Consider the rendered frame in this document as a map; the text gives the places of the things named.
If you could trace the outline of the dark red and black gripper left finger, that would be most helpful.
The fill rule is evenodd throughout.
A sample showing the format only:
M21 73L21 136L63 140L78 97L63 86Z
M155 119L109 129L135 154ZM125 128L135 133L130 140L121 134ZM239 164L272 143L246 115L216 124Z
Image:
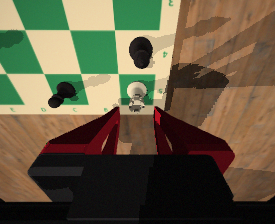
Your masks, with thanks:
M85 155L101 155L102 145L108 137L102 155L116 155L119 128L120 109L117 106L105 115L48 141L40 154L84 153Z

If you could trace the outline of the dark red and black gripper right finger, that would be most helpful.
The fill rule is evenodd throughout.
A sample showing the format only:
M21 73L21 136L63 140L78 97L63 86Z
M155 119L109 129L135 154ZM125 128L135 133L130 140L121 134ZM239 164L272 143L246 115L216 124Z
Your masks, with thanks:
M169 115L158 106L154 107L153 120L157 154L210 155L222 175L235 158L225 140Z

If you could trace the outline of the green and cream chessboard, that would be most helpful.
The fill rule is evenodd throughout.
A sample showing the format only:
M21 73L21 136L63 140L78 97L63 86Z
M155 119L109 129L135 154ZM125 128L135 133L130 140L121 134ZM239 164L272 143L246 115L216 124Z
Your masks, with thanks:
M0 114L154 115L164 111L181 0L0 0ZM152 44L149 65L129 54ZM145 84L145 108L129 110L127 87ZM58 108L57 85L75 88Z

